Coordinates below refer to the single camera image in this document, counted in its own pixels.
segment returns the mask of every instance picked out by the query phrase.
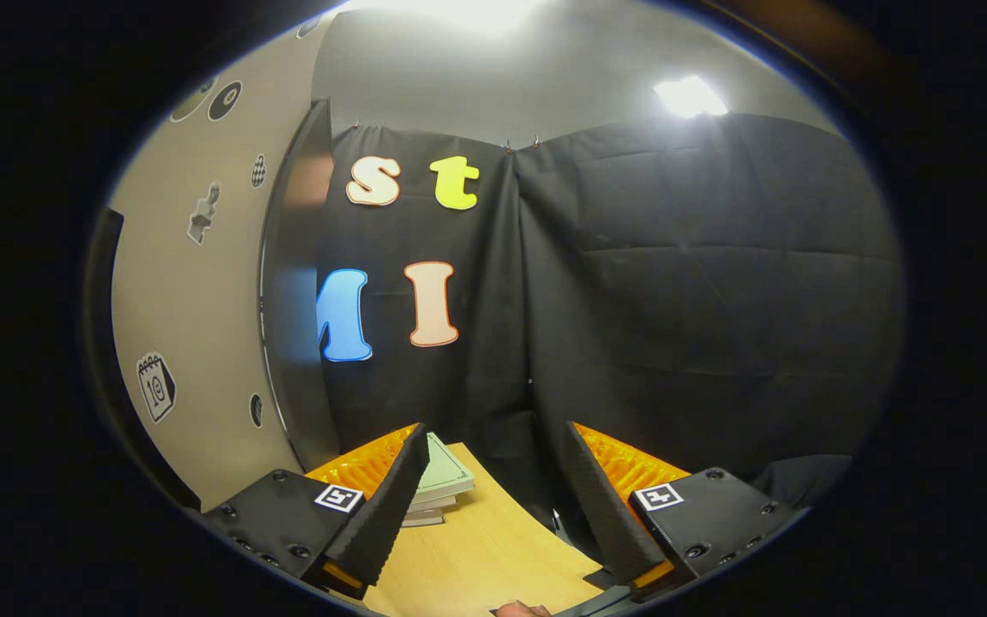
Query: book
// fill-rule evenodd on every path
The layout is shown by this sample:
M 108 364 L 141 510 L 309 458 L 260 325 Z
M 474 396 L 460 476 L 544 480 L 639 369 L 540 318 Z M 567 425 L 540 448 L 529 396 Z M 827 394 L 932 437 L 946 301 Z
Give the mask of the book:
M 449 495 L 446 497 L 441 497 L 441 499 L 438 500 L 415 501 L 415 503 L 410 504 L 410 509 L 408 509 L 408 511 L 406 512 L 416 512 L 419 511 L 419 509 L 428 509 L 434 507 L 446 508 L 448 506 L 454 506 L 454 505 L 455 505 L 455 495 Z
M 428 466 L 418 483 L 412 504 L 459 495 L 475 487 L 475 474 L 463 466 L 435 433 L 428 431 Z
M 406 518 L 403 518 L 403 527 L 423 527 L 426 524 L 441 523 L 444 523 L 444 513 L 438 507 L 408 512 Z

